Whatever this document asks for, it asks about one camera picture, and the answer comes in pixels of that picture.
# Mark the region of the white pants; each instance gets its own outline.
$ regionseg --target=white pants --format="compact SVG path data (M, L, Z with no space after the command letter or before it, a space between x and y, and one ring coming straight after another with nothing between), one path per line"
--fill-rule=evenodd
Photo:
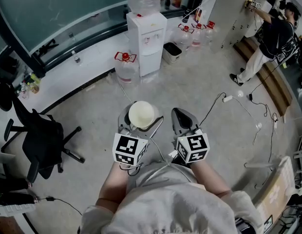
M272 59L266 57L260 48L257 48L255 53L250 57L246 64L245 70L240 73L237 78L239 83L244 83L251 79L261 68L262 65Z

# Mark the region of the small trash bin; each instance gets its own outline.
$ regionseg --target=small trash bin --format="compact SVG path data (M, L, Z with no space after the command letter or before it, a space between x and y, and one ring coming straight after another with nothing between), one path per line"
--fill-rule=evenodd
M169 64L177 62L182 51L174 43L168 42L164 44L162 58Z

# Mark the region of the black cap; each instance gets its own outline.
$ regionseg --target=black cap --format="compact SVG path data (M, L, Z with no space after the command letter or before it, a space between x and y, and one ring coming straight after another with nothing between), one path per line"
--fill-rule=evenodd
M299 12L297 6L296 6L295 4L293 4L293 3L291 3L291 2L288 2L288 3L286 4L285 9L288 9L288 10L290 10L291 12L294 12L294 19L295 19L295 20L298 20L299 17L301 16L301 14L300 14L300 12Z

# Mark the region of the concrete floor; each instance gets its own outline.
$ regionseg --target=concrete floor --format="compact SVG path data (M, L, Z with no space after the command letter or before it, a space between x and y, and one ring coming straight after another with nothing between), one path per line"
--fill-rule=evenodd
M229 78L230 73L238 73L245 67L245 61L233 50L212 53L209 49L189 52L173 66L162 60L160 71L149 80L144 80L136 88L124 86L132 100L145 100L156 105L164 115L164 122L154 140L165 157L173 150L173 130L170 113L173 107L181 107L196 115L201 121L217 95L226 92L237 97L241 89L244 94L251 92L260 82L257 77L238 87ZM276 108L263 86L253 94L255 102L267 103L271 112ZM256 134L255 120L235 100L216 102L213 110L202 124L207 133L210 152L207 161L224 177L233 189L242 189L246 182L253 180L246 173L243 164L249 161L268 161L272 123L264 117L263 106L252 104L244 96L240 102L263 126ZM94 204L113 162L112 144L117 131L117 117L129 104L123 91L115 80L102 79L89 91L86 89L72 96L50 111L54 119L63 125L65 134L76 126L81 126L67 148L83 156L84 164L63 155L62 174L54 168L48 180L38 175L32 191L40 198L53 196L71 203L81 212L88 205ZM10 166L16 176L26 176L29 161L21 146L25 134L20 135L7 148L8 153L16 154L15 163ZM290 120L290 112L284 125L280 120L273 136L272 160L295 151L298 134L295 122ZM143 157L159 160L160 156L153 144ZM262 179L268 171L262 172ZM35 212L28 213L34 227L40 234L75 233L80 224L80 215L70 206L59 202L41 201Z

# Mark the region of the forearm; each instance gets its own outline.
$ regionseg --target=forearm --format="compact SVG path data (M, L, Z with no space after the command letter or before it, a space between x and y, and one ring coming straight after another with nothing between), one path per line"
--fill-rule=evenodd
M267 12L255 8L255 13L258 16L260 16L262 19L264 19L266 22L271 23L272 16L270 14L268 14Z
M222 197L231 192L231 189L227 186L223 178L211 168L205 160L194 162L190 167L199 184L204 185L208 192L218 197Z
M119 163L114 162L106 181L101 187L96 205L115 212L126 195L128 177L127 171L121 170Z

